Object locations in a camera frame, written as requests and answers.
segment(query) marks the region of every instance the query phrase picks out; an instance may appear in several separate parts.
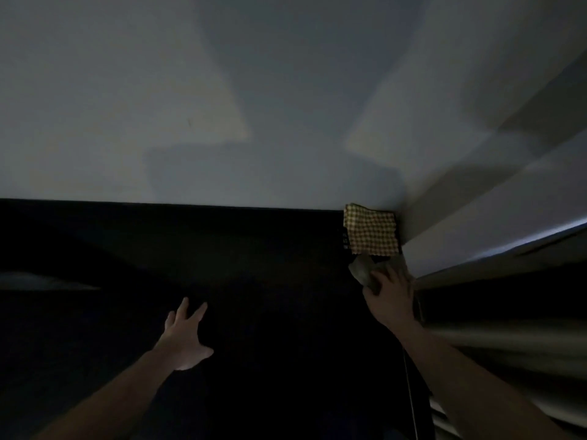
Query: yellow checkered fabric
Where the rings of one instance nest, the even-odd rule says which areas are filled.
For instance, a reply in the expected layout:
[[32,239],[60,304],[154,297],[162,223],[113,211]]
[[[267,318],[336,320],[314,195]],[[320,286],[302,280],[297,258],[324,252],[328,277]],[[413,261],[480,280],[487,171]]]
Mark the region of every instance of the yellow checkered fabric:
[[392,256],[400,253],[393,212],[370,210],[355,203],[345,206],[344,226],[353,253]]

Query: hand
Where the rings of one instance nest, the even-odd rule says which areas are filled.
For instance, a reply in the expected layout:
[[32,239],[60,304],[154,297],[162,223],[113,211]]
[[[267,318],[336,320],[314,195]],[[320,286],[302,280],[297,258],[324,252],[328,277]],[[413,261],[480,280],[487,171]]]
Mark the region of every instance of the hand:
[[387,266],[387,273],[371,272],[381,283],[381,292],[374,295],[370,288],[363,289],[363,296],[371,314],[389,330],[395,330],[409,325],[414,321],[412,303],[414,301],[414,289],[412,279],[403,274],[397,274],[391,266]]
[[178,371],[191,369],[214,353],[214,350],[202,346],[198,340],[198,324],[208,304],[203,303],[191,317],[186,318],[189,304],[189,300],[183,298],[177,313],[169,312],[165,332],[153,348],[154,351],[163,352],[173,369]]

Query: person's left hand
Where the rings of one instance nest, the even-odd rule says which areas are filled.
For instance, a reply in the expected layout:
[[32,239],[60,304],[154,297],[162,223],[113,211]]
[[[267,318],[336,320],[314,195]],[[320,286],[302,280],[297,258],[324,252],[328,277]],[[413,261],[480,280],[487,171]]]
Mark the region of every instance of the person's left hand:
[[164,352],[173,369],[178,371],[191,369],[214,353],[214,350],[202,346],[198,340],[198,324],[204,317],[208,304],[203,303],[187,318],[189,305],[187,297],[183,298],[177,312],[169,312],[165,321],[165,331],[153,348],[154,351]]

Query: gingham fabric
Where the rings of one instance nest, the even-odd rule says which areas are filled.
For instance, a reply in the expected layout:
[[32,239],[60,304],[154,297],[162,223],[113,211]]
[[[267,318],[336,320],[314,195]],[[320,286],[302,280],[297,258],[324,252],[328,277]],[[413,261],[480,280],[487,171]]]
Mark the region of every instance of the gingham fabric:
[[398,255],[396,217],[389,211],[370,210],[355,203],[345,206],[344,226],[353,253]]

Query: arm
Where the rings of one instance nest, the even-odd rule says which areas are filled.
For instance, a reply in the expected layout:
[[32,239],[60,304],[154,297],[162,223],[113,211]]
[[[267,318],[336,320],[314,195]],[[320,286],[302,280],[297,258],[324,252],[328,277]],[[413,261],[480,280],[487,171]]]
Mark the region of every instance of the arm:
[[563,440],[563,431],[513,387],[414,319],[410,282],[388,269],[372,272],[382,289],[364,288],[369,310],[400,341],[459,434],[468,440],[517,438]]
[[42,430],[35,440],[116,439],[127,435],[149,407],[173,370],[194,367],[213,354],[198,340],[198,323],[206,303],[186,318],[184,298],[165,321],[165,332],[155,347],[65,415]]

